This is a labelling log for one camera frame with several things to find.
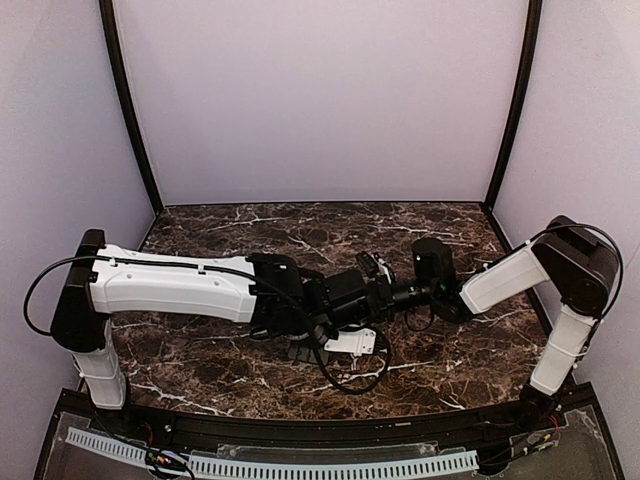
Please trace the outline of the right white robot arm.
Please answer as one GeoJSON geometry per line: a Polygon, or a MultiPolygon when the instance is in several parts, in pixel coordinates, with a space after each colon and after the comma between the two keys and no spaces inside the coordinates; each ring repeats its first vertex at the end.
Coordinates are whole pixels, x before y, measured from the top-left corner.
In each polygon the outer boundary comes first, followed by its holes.
{"type": "Polygon", "coordinates": [[[552,284],[561,307],[527,387],[551,397],[583,356],[597,326],[619,294],[621,252],[601,229],[554,218],[542,231],[466,280],[456,276],[451,248],[434,237],[412,245],[414,279],[372,280],[369,298],[377,315],[426,306],[451,323],[465,323],[542,283],[552,284]]]}

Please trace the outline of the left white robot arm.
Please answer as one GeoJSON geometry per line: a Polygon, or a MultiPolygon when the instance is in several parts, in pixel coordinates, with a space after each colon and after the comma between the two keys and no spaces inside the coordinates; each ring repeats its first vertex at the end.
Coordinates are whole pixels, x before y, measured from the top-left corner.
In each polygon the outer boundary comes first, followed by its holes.
{"type": "Polygon", "coordinates": [[[371,284],[357,270],[333,277],[300,268],[293,259],[254,253],[226,258],[144,254],[107,243],[98,229],[84,233],[76,254],[47,266],[29,286],[22,313],[36,334],[69,351],[93,404],[117,411],[127,403],[110,317],[160,312],[220,318],[269,338],[304,344],[337,390],[363,395],[327,370],[325,352],[353,357],[391,351],[376,322],[371,284]]]}

